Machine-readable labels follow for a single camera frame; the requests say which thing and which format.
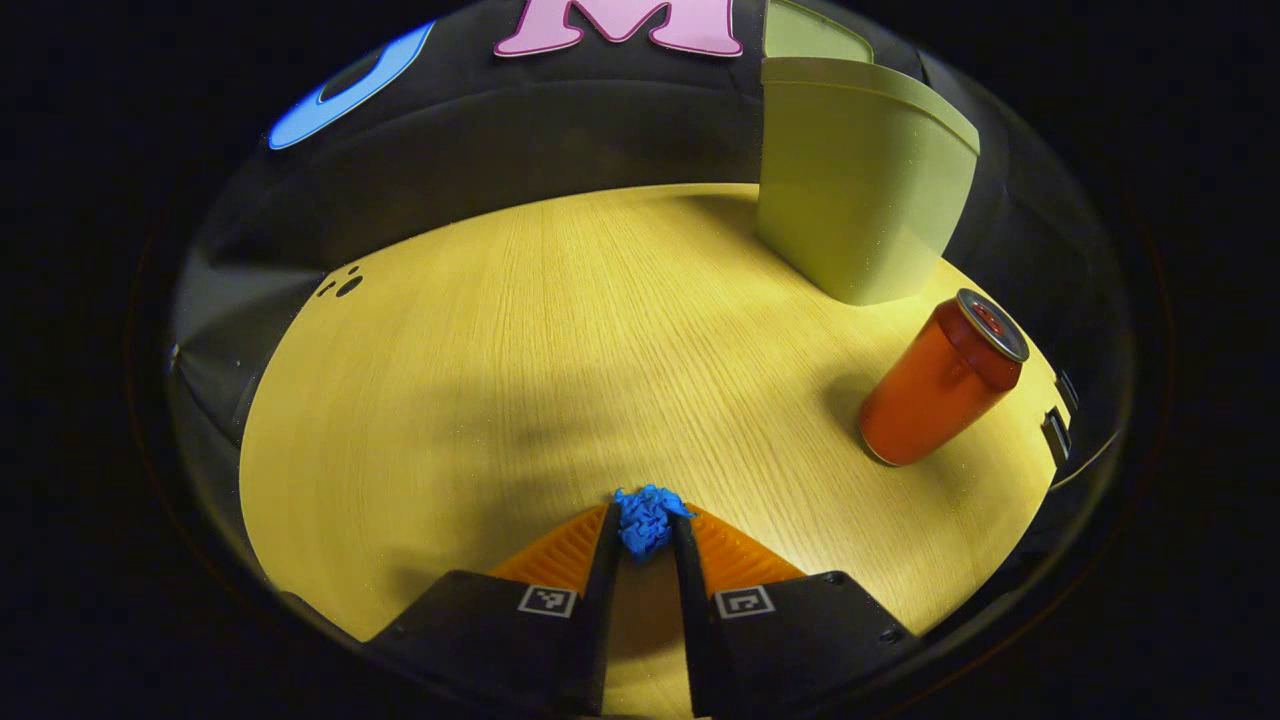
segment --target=wooden table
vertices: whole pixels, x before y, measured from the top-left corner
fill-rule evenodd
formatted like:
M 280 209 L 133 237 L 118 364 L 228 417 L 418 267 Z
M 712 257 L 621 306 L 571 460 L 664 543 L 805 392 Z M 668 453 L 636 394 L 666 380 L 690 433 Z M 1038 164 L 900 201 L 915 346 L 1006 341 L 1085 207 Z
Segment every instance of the wooden table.
M 490 570 L 654 483 L 808 573 L 847 571 L 913 632 L 955 610 L 1044 497 L 1039 423 L 1066 415 L 1053 372 L 1033 345 L 969 430 L 914 466 L 876 462 L 861 398 L 933 305 L 977 286 L 940 260 L 915 297 L 842 305 L 753 237 L 755 193 L 548 200 L 334 270 L 244 433 L 244 520 L 271 582 L 365 641 L 444 571 Z M 690 716 L 669 552 L 625 559 L 617 582 L 605 711 Z

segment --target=metal can top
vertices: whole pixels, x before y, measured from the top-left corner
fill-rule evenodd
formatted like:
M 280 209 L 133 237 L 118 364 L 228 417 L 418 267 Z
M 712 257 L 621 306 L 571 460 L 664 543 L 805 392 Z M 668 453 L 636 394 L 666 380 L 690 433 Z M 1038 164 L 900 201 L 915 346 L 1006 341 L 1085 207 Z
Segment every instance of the metal can top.
M 969 288 L 960 288 L 956 302 L 964 310 L 964 316 L 978 329 L 991 345 L 1005 357 L 1015 363 L 1025 363 L 1030 357 L 1027 338 L 1018 331 L 1014 320 L 996 304 Z

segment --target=orange gripper pad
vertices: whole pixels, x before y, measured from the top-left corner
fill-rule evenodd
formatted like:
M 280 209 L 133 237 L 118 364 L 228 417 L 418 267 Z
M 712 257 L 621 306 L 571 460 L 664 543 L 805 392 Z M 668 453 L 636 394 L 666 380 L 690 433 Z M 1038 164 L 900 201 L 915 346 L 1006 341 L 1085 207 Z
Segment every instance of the orange gripper pad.
M 582 512 L 538 538 L 489 574 L 585 594 L 591 561 L 595 560 L 595 543 L 600 539 L 608 510 L 608 505 L 600 505 Z
M 787 562 L 742 530 L 685 503 L 698 516 L 689 520 L 698 541 L 698 557 L 703 565 L 707 597 L 718 592 L 763 585 L 804 578 L 806 573 Z

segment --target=blue letter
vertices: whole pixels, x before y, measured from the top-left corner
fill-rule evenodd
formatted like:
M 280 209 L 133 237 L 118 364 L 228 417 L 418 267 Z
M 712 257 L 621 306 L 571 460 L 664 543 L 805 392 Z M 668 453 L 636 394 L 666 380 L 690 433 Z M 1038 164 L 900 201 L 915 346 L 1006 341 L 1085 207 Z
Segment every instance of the blue letter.
M 369 70 L 367 76 L 338 95 L 321 101 L 320 94 L 324 91 L 324 86 L 320 86 L 315 92 L 303 97 L 271 128 L 266 138 L 268 146 L 271 150 L 282 150 L 301 142 L 390 85 L 417 58 L 419 51 L 422 50 L 422 42 L 426 41 L 434 24 L 435 20 L 431 20 L 393 41 L 383 50 L 378 64 L 374 65 L 372 70 Z

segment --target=black background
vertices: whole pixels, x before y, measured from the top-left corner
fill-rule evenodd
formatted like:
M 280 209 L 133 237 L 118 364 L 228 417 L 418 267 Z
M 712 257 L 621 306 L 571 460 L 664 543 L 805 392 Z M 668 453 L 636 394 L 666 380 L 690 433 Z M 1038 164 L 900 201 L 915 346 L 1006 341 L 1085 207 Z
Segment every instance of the black background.
M 369 5 L 9 10 L 20 15 L 6 23 L 20 53 L 6 73 L 18 222 L 4 241 L 18 363 L 3 375 L 17 582 L 4 715 L 420 714 L 398 682 L 274 621 L 202 566 L 146 479 L 125 411 L 125 306 L 146 241 L 198 218 L 289 102 L 444 9 Z M 1251 167 L 1262 160 L 1267 23 L 1196 5 L 854 5 L 1002 97 L 1114 227 L 1144 232 L 1176 342 L 1164 448 L 1093 573 L 904 716 L 1261 715 L 1267 678 L 1253 652 L 1267 596 L 1249 553 L 1267 525 L 1253 486 L 1275 473 L 1249 468 L 1251 428 L 1265 419 L 1234 386 L 1252 379 L 1274 329 L 1243 295 L 1265 287 L 1248 270 L 1275 237 L 1244 219 L 1274 202 Z

